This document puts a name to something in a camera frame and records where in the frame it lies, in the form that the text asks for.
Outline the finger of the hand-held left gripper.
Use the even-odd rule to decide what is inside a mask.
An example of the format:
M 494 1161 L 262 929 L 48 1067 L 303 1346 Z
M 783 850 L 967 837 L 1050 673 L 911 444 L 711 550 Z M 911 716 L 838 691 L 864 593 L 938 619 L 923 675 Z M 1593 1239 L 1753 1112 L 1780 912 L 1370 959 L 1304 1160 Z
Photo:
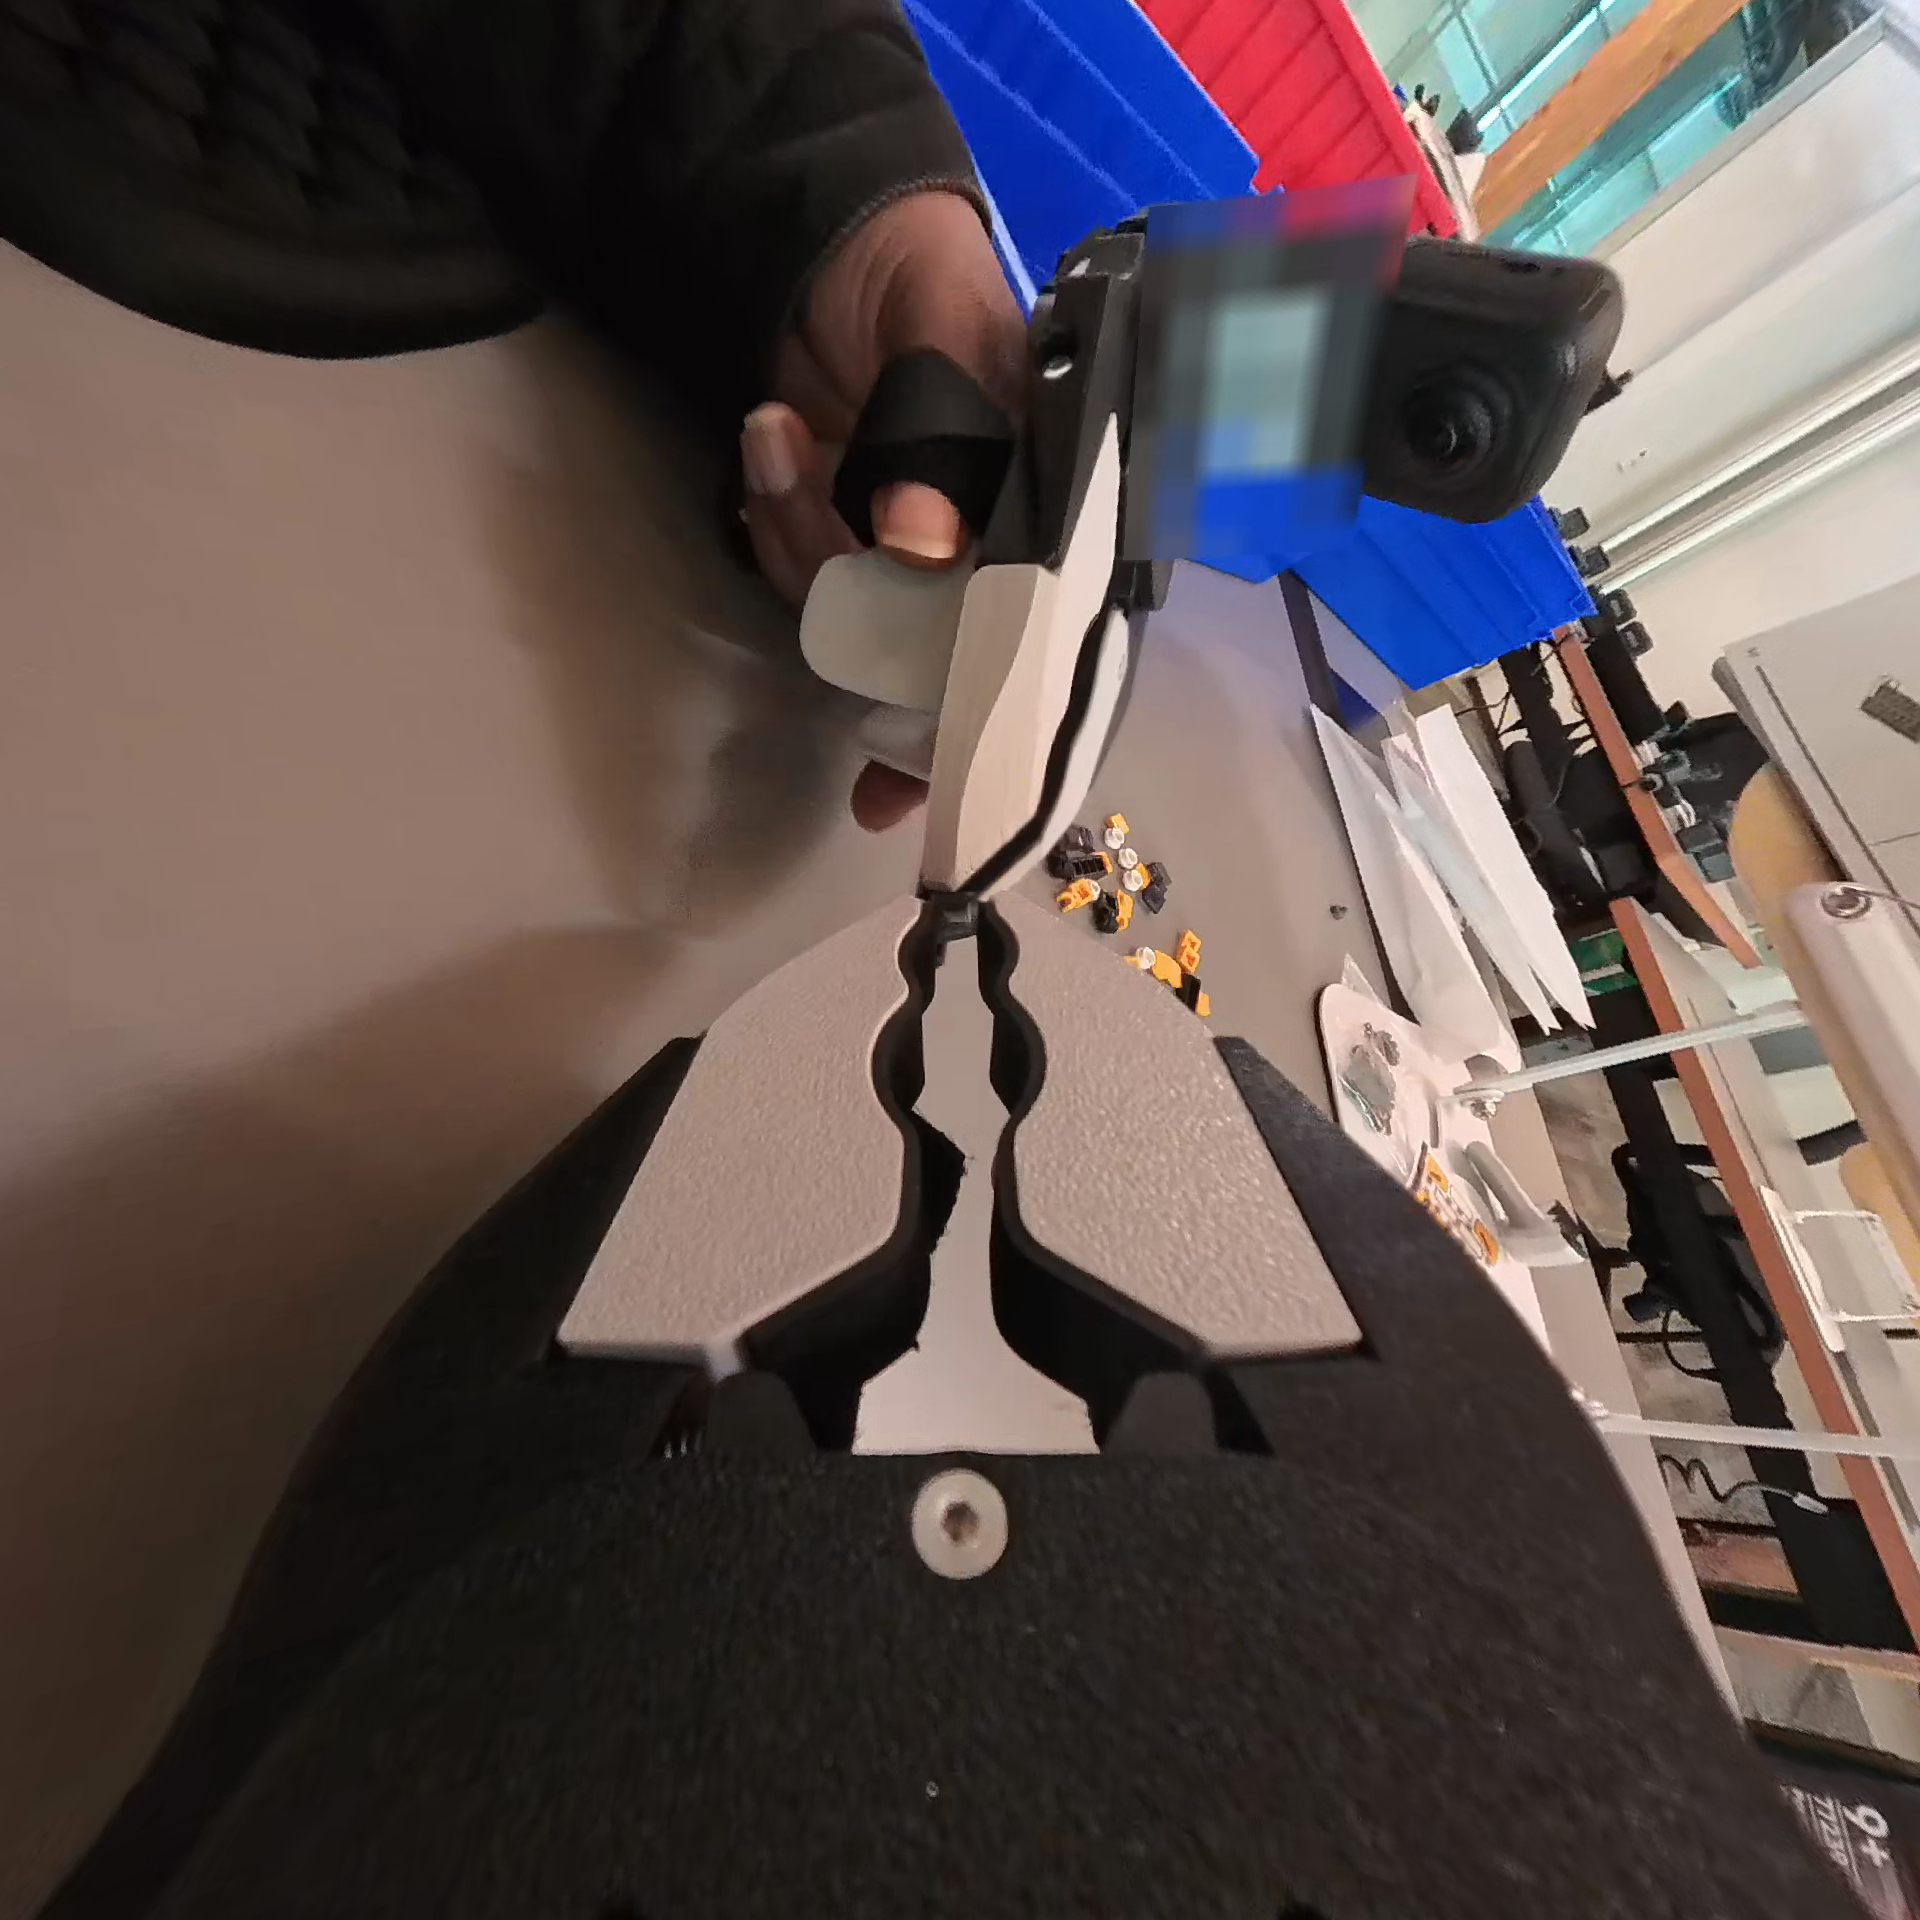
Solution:
M 983 565 L 935 739 L 923 898 L 997 898 L 1081 811 L 1126 675 L 1112 597 L 1119 435 L 1108 418 L 1058 565 Z
M 1083 638 L 1065 713 L 1045 752 L 1039 803 L 1031 817 L 967 879 L 968 898 L 987 901 L 1011 889 L 1058 846 L 1065 830 L 1083 811 L 1130 701 L 1140 655 L 1137 628 L 1140 619 L 1132 619 L 1130 609 L 1112 608 Z

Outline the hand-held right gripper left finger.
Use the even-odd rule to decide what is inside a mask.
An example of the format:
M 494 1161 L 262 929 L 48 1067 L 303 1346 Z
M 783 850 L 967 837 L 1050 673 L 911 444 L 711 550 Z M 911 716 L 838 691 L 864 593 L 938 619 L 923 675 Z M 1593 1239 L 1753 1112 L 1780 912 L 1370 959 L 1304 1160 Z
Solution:
M 918 1038 L 902 894 L 737 995 L 692 1062 L 559 1325 L 578 1357 L 774 1363 L 878 1283 L 914 1239 Z

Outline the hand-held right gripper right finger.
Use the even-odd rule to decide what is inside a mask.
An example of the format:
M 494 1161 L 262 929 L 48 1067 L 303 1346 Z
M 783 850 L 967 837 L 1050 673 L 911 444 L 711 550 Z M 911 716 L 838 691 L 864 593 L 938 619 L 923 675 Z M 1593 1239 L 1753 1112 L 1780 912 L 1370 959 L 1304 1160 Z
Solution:
M 1207 1026 L 1027 898 L 978 908 L 1004 1062 L 1009 1233 L 1198 1363 L 1359 1350 Z

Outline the person's left forearm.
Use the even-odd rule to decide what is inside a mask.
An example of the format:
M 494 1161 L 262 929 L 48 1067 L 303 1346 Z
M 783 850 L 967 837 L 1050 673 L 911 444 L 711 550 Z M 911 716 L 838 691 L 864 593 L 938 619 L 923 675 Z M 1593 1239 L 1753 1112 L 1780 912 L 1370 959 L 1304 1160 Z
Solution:
M 897 3 L 3 3 L 3 246 L 239 349 L 562 299 L 730 378 L 902 203 L 987 226 Z

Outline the pile of loose lego parts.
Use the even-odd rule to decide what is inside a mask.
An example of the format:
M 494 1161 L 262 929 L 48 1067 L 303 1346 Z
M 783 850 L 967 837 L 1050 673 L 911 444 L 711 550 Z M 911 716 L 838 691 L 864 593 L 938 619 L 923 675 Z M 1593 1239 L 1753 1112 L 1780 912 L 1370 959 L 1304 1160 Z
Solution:
M 1115 943 L 1126 965 L 1155 981 L 1194 1020 L 1211 1015 L 1211 995 L 1198 973 L 1202 938 L 1191 927 L 1175 929 L 1170 943 L 1148 938 L 1152 921 L 1165 913 L 1171 873 L 1162 860 L 1140 853 L 1119 811 L 1097 824 L 1071 824 L 1045 853 L 1042 867 L 1058 913 L 1083 916 L 1097 938 Z

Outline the lego instruction booklet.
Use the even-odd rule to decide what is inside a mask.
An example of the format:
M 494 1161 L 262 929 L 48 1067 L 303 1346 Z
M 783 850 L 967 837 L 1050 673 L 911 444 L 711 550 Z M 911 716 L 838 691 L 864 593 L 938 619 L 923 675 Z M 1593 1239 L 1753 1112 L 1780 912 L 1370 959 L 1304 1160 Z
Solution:
M 1917 1916 L 1917 1815 L 1840 1784 L 1783 1776 L 1802 1833 L 1869 1916 Z

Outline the white tray with parts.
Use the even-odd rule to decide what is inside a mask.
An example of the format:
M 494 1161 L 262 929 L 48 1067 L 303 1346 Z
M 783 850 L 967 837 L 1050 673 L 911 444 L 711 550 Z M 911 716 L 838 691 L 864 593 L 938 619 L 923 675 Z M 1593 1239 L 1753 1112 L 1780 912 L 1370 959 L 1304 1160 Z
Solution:
M 1497 1285 L 1520 1271 L 1583 1263 L 1588 1248 L 1562 1206 L 1539 1206 L 1503 1161 L 1490 1105 L 1463 1096 L 1458 1062 L 1426 1049 L 1359 963 L 1315 995 L 1315 1031 L 1333 1112 L 1348 1138 L 1404 1189 Z

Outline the red plastic storage bin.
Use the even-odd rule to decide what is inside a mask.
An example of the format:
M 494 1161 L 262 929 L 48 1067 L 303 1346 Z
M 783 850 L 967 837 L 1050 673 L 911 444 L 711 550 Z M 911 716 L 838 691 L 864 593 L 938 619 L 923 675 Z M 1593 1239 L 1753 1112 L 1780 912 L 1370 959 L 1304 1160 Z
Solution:
M 1346 3 L 1140 3 L 1258 157 L 1259 189 L 1409 180 L 1409 234 L 1458 234 L 1435 170 Z

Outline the clear plastic sheets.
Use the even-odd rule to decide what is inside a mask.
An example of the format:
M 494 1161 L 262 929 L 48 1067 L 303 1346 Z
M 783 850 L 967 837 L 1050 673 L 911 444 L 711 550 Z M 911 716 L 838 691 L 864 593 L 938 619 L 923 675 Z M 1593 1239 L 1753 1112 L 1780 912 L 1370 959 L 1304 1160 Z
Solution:
M 1370 752 L 1308 716 L 1384 965 L 1441 1059 L 1515 1067 L 1507 1006 L 1589 1029 L 1588 989 L 1458 716 L 1393 718 Z

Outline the black office chair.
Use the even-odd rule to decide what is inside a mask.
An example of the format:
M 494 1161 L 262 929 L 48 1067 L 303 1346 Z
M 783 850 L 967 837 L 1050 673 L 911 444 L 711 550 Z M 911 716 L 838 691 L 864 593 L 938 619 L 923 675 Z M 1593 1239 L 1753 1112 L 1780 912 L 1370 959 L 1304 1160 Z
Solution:
M 1654 908 L 1663 880 L 1605 755 L 1554 706 L 1548 645 L 1497 655 L 1507 824 L 1562 924 L 1605 921 L 1615 898 Z

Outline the white metal rod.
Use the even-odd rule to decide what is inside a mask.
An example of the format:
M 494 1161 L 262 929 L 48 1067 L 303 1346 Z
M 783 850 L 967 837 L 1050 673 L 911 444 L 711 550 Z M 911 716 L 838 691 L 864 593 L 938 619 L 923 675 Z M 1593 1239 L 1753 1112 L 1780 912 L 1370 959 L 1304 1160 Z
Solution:
M 1625 1067 L 1625 1064 L 1639 1064 L 1639 1062 L 1664 1062 L 1678 1052 L 1702 1052 L 1702 1049 L 1715 1049 L 1715 1046 L 1753 1043 L 1753 1038 L 1770 1038 L 1770 1036 L 1802 1031 L 1802 1029 L 1810 1029 L 1810 1015 L 1798 1002 L 1774 1002 L 1774 1006 L 1757 1009 L 1751 1015 L 1735 1015 L 1735 1020 L 1705 1022 L 1705 1026 L 1690 1026 L 1690 1029 L 1654 1031 L 1654 1036 L 1636 1038 L 1636 1043 L 1570 1052 L 1570 1055 L 1562 1055 L 1562 1059 L 1551 1059 L 1542 1064 L 1525 1064 L 1507 1074 L 1475 1074 L 1475 1079 L 1463 1082 L 1458 1086 L 1441 1093 L 1441 1100 L 1447 1100 L 1453 1106 L 1470 1106 L 1475 1112 L 1492 1112 L 1492 1106 L 1497 1106 L 1497 1100 L 1520 1093 L 1520 1091 L 1536 1091 L 1542 1085 L 1558 1085 L 1568 1079 L 1583 1079 L 1583 1074 L 1598 1074 L 1605 1067 Z

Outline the wooden-edged desk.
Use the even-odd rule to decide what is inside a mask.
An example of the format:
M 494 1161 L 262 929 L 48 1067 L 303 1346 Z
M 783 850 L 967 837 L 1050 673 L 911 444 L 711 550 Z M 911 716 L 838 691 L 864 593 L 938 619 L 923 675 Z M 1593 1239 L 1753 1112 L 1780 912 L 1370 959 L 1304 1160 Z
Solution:
M 1702 1134 L 1724 1203 L 1740 1224 L 1757 1283 L 1780 1329 L 1780 1357 L 1811 1403 L 1811 1427 L 1788 1424 L 1774 1364 L 1753 1334 L 1708 1217 L 1699 1211 L 1690 1169 L 1671 1134 L 1668 1109 L 1649 1074 L 1649 1055 L 1603 1067 L 1620 1120 L 1641 1167 L 1653 1211 L 1668 1239 L 1671 1268 L 1687 1276 L 1693 1320 L 1740 1438 L 1724 1424 L 1708 1442 L 1751 1454 L 1770 1507 L 1788 1522 L 1783 1550 L 1816 1638 L 1859 1641 L 1878 1651 L 1917 1651 L 1917 1556 L 1890 1498 L 1881 1441 L 1859 1430 L 1817 1325 L 1802 1300 L 1788 1245 L 1762 1203 L 1760 1112 L 1740 1112 L 1736 1093 L 1762 1093 L 1753 1031 L 1699 965 L 1699 952 L 1653 916 L 1636 894 L 1605 901 L 1623 940 L 1632 995 L 1647 1006 L 1647 1038 Z

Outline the wooden beam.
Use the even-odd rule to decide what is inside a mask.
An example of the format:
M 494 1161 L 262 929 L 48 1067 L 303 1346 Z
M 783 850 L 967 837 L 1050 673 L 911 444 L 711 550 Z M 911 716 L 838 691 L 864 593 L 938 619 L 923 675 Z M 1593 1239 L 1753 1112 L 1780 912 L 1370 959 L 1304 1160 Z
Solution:
M 1512 219 L 1740 6 L 1647 3 L 1485 161 L 1472 198 L 1475 226 L 1490 231 Z

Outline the white box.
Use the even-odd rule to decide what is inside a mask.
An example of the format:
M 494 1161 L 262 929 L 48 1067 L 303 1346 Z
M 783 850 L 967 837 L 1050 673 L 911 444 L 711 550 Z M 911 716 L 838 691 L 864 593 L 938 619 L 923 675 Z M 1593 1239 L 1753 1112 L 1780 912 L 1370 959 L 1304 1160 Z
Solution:
M 1840 874 L 1917 901 L 1917 577 L 1736 640 L 1715 683 Z

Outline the white post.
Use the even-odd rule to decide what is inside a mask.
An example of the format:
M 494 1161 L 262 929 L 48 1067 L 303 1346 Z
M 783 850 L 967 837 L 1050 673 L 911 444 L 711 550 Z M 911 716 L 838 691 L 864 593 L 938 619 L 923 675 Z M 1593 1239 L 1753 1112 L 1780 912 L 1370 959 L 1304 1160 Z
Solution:
M 1786 894 L 1783 913 L 1798 1002 L 1914 1211 L 1917 916 L 1908 901 L 1854 880 L 1807 880 Z

